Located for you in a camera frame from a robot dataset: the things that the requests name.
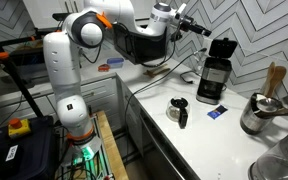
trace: wall outlet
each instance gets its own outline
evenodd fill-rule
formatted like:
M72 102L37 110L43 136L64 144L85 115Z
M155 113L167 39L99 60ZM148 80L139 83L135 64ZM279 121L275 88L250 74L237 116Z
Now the wall outlet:
M213 39L204 37L202 48L207 48L205 55L209 56L210 48L212 45Z

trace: wooden spoon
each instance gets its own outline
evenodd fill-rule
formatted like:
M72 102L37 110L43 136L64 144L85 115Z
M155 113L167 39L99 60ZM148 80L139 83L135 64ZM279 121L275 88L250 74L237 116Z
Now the wooden spoon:
M269 82L272 79L272 77L274 76L274 72L275 72L275 62L272 62L270 64L270 66L267 69L267 76L266 76L266 80L260 90L260 93L263 94L264 96L266 96L267 91L269 89Z
M275 67L274 75L269 82L268 91L266 94L264 94L266 97L270 98L273 96L275 88L277 87L277 85L279 85L282 82L285 75L286 75L286 68L285 67L283 67L283 66L276 66Z

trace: red button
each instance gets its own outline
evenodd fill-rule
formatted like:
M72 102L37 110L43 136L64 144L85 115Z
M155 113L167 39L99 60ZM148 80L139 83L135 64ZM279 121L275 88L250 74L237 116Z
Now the red button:
M9 125L11 125L15 129L18 129L22 127L22 122L19 118L13 118L10 120Z

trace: small black object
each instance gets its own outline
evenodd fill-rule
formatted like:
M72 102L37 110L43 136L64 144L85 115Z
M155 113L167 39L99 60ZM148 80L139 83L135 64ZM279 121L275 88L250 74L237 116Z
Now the small black object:
M166 29L163 35L157 37L134 34L123 24L113 24L113 31L115 49L133 64L156 60L166 53Z
M196 22L194 21L194 18L186 16L186 15L181 20L180 29L185 32L190 30L197 34L202 34L207 37L210 36L212 33L212 31L204 28L203 26L196 24Z
M53 19L55 19L56 21L64 21L66 19L66 17L68 15L70 15L71 13L54 13L52 15Z
M186 123L187 123L187 118L188 118L188 114L187 114L187 111L185 109L188 105L188 102L184 98L171 99L171 104L174 107L177 107L180 109L180 119L178 120L178 124L179 124L181 129L184 129L186 126Z
M230 58L237 46L236 41L229 41L228 38L214 39L212 41L209 55L216 58Z
M172 35L171 35L171 42L174 42L174 41L178 41L182 38L182 33L181 31L176 31L174 32Z

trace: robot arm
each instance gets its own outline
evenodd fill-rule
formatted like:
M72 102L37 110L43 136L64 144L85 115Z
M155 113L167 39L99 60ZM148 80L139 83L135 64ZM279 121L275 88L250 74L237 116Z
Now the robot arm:
M193 18L182 15L185 6L174 10L164 3L156 4L148 26L142 28L135 23L129 0L84 0L84 10L70 14L63 23L62 32L44 37L44 58L55 93L57 113L63 126L70 131L73 144L80 149L92 147L93 133L93 124L80 90L79 46L98 47L104 39L105 29L112 27L111 23L122 23L130 33L145 37L162 36L170 23L184 31L207 35L205 29L194 24Z

